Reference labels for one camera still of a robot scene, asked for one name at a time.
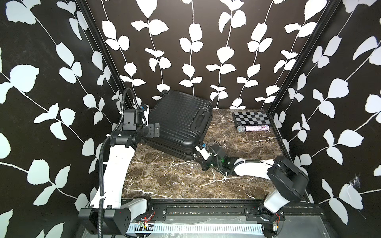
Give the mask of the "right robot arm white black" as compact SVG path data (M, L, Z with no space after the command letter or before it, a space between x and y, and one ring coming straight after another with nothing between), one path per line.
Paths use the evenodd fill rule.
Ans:
M250 176L270 180L275 189L258 208L263 217L279 213L290 202L301 201L309 182L308 175L284 156L264 161L229 157L219 143L204 143L195 149L196 155L202 157L200 164L204 170L215 168L225 177Z

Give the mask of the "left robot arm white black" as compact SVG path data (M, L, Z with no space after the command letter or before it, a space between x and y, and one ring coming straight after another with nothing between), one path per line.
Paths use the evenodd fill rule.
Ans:
M160 124L148 122L149 108L141 106L121 113L119 123L102 143L98 167L99 189L78 219L92 235L125 235L130 223L139 219L143 227L155 216L150 198L122 203L122 191L130 162L143 138L159 136Z

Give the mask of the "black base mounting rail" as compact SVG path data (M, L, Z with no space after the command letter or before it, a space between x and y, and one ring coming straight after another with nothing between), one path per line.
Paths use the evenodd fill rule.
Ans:
M243 216L247 221L264 223L285 221L291 216L324 217L323 210L307 202L288 203L271 212L260 199L152 199L144 218L154 215L153 221L165 221L169 216Z

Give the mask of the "black ribbed hard-shell suitcase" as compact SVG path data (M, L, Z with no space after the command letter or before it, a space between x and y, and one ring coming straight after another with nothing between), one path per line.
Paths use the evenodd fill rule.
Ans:
M190 161L203 142L212 121L212 103L180 91L162 93L149 113L149 123L160 124L159 137L146 144L179 159Z

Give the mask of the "glittery pink cylinder tube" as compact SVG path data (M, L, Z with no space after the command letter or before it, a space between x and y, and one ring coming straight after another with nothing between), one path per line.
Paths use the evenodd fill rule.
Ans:
M240 125L237 126L238 132L253 132L253 131L268 131L270 130L270 126L264 125L264 126L244 126Z

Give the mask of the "black white checkerboard plate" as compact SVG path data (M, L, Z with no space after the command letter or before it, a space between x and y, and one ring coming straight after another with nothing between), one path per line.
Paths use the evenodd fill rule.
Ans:
M232 117L236 126L270 125L270 119L264 111L233 112Z

